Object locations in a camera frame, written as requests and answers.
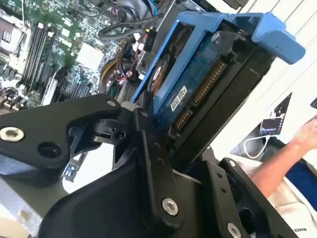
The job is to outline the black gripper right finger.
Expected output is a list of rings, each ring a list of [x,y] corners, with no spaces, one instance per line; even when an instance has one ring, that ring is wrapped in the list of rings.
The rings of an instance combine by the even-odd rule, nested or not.
[[[213,161],[202,158],[205,208],[213,238],[253,238],[252,197]]]

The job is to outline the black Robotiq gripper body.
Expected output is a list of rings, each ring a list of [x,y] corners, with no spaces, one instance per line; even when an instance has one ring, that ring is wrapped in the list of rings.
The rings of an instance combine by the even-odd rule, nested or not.
[[[295,233],[239,166],[219,167],[252,197],[254,236]],[[160,165],[129,162],[58,201],[44,217],[41,238],[212,238],[205,208],[201,161],[194,177]]]

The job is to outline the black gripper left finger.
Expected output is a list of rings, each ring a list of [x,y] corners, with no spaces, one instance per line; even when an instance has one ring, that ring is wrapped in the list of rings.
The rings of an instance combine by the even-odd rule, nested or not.
[[[148,174],[165,159],[151,110],[123,108],[104,94],[0,117],[0,176],[26,188],[53,188],[75,156],[114,146],[115,169],[135,162]]]

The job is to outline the person's bare hand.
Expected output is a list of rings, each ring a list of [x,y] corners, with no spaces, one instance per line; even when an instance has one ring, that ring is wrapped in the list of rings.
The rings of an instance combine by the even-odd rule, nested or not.
[[[317,118],[312,118],[302,125],[290,143],[304,152],[317,148]]]

